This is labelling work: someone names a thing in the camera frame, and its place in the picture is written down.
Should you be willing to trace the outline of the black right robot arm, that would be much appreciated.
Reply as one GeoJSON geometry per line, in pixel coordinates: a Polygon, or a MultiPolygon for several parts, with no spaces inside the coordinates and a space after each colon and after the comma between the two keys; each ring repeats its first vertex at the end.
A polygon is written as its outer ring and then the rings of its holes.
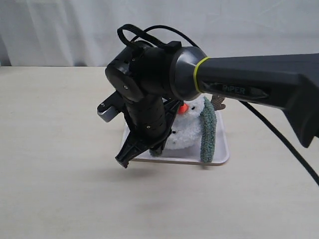
{"type": "Polygon", "coordinates": [[[106,67],[115,92],[105,101],[122,112],[130,133],[116,160],[162,148],[179,105],[215,94],[281,109],[303,147],[319,134],[316,53],[212,58],[197,47],[173,51],[137,41],[106,67]]]}

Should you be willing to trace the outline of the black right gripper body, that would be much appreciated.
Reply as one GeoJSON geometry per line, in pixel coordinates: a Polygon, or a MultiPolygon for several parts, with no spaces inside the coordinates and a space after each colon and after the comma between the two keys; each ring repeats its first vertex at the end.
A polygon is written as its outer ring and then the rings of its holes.
{"type": "Polygon", "coordinates": [[[162,147],[180,106],[180,100],[164,102],[159,96],[146,96],[138,102],[125,99],[125,120],[130,132],[124,145],[162,147]]]}

